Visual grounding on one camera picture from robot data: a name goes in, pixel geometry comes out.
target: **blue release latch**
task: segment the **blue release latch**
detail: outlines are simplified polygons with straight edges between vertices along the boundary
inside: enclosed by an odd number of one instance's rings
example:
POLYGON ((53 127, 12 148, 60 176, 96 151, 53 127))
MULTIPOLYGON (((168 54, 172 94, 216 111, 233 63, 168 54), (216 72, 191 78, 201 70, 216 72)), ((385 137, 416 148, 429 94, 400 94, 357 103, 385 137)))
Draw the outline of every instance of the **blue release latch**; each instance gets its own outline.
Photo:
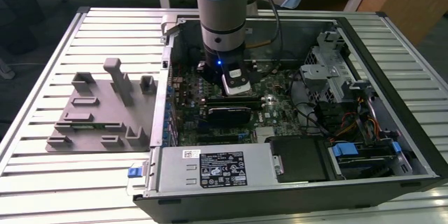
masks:
POLYGON ((341 155, 356 155, 357 154, 357 149, 353 143, 341 143, 336 144, 332 147, 333 154, 336 157, 341 155))
POLYGON ((392 147, 396 153, 401 152, 401 147, 400 147, 399 142, 392 142, 392 147))
POLYGON ((131 167, 128 169, 128 178, 141 178, 143 177, 143 167, 131 167))

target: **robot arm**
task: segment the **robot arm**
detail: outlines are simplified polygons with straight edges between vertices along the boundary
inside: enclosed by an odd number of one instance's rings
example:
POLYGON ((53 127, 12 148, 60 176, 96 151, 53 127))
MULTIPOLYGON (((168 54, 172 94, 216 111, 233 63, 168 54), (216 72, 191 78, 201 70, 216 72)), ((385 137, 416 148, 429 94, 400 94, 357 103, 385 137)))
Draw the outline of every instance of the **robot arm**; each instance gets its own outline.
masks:
MULTIPOLYGON (((281 5, 291 0, 275 0, 281 5)), ((251 80, 259 73, 248 72, 243 53, 245 49, 247 0, 197 0, 205 49, 208 81, 220 85, 227 95, 251 89, 251 80)))

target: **metal chassis panel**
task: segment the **metal chassis panel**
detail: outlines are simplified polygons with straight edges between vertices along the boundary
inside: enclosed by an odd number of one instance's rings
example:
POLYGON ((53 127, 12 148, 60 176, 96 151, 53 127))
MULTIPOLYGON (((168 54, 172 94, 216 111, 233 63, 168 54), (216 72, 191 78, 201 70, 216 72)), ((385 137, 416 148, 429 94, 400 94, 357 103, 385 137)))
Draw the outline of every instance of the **metal chassis panel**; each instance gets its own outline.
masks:
POLYGON ((360 182, 341 183, 329 182, 327 185, 312 183, 311 186, 292 186, 291 188, 273 187, 272 189, 243 188, 241 190, 205 190, 176 193, 144 193, 133 197, 136 205, 152 216, 159 223, 179 223, 209 219, 229 219, 236 217, 257 215, 279 215, 296 212, 329 210, 339 208, 364 208, 425 188, 433 188, 448 181, 448 164, 443 159, 431 139, 428 138, 417 120, 395 90, 391 81, 387 79, 364 43, 361 42, 345 17, 283 17, 295 20, 335 20, 333 23, 340 30, 344 40, 349 44, 352 54, 361 62, 363 69, 368 73, 369 80, 380 95, 388 111, 399 120, 401 132, 407 139, 415 141, 421 151, 420 161, 424 166, 428 161, 431 169, 439 177, 405 178, 404 181, 373 182, 365 179, 360 182))

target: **power supply label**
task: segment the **power supply label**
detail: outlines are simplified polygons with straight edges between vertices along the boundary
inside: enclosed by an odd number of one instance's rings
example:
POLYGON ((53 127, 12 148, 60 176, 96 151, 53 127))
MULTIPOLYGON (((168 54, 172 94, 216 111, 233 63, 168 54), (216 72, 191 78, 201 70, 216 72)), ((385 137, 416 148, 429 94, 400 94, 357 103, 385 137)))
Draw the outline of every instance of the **power supply label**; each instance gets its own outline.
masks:
POLYGON ((200 154, 203 188, 247 186, 243 152, 200 154))

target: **slotted metal table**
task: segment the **slotted metal table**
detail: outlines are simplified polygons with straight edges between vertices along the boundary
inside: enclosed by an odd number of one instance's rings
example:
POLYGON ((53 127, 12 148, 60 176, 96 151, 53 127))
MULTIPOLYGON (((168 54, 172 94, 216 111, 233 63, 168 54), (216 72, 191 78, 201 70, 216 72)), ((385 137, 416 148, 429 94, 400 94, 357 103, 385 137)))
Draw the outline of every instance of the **slotted metal table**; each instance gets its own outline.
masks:
MULTIPOLYGON (((133 205, 128 167, 148 153, 64 154, 45 151, 47 137, 79 71, 109 78, 107 57, 121 59, 131 79, 157 79, 164 45, 161 17, 192 9, 91 8, 77 13, 16 120, 0 143, 1 223, 155 223, 133 205)), ((272 12, 260 11, 272 16, 272 12)), ((448 85, 387 17, 376 13, 284 11, 285 16, 345 16, 439 151, 448 158, 448 85)), ((365 76, 355 62, 360 76, 365 76)), ((133 182, 141 192, 144 178, 133 182)), ((448 188, 404 195, 377 207, 213 221, 213 223, 447 223, 448 188)))

